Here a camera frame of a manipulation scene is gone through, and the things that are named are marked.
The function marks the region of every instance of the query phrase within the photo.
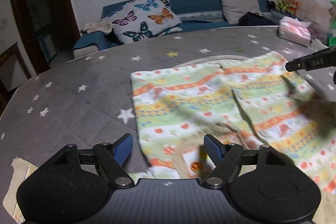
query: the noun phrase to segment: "wooden chair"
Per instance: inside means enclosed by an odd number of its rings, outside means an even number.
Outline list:
[[[21,65],[21,68],[26,77],[28,79],[31,78],[32,76],[22,58],[17,43],[9,47],[5,52],[3,52],[0,55],[0,66],[2,66],[12,55],[16,55],[16,58],[19,61],[19,64]],[[6,89],[6,87],[4,86],[3,82],[0,79],[0,114],[4,111],[11,97],[12,93]]]

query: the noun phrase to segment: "gray tablecloth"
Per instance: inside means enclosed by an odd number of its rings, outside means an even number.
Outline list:
[[[217,55],[255,57],[274,50],[292,60],[315,52],[278,38],[276,32],[276,27],[234,27],[171,34],[97,52],[28,80],[0,120],[0,199],[9,188],[14,158],[40,166],[68,143],[79,149],[92,148],[131,133],[134,148],[126,171],[146,171],[135,118],[129,118],[127,124],[118,118],[121,109],[133,107],[130,74]],[[334,71],[300,73],[323,99],[334,100]],[[15,223],[2,206],[0,223]]]

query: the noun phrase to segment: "pink butterfly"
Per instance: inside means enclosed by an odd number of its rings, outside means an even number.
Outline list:
[[[134,15],[134,11],[130,11],[125,18],[120,18],[112,22],[112,24],[119,24],[120,26],[125,26],[128,22],[136,20],[137,17]]]

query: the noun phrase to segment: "floor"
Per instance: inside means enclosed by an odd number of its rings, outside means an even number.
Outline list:
[[[53,60],[49,63],[50,68],[58,67],[61,64],[67,63],[74,59],[74,54],[72,52],[73,44],[61,49]]]

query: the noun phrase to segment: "sofa backrest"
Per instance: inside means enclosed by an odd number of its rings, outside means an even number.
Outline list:
[[[102,18],[121,7],[128,1],[123,1],[103,7]],[[258,0],[261,12],[269,12],[267,0]],[[192,19],[193,15],[197,19],[222,18],[221,0],[170,0],[171,9],[179,15],[181,20]]]

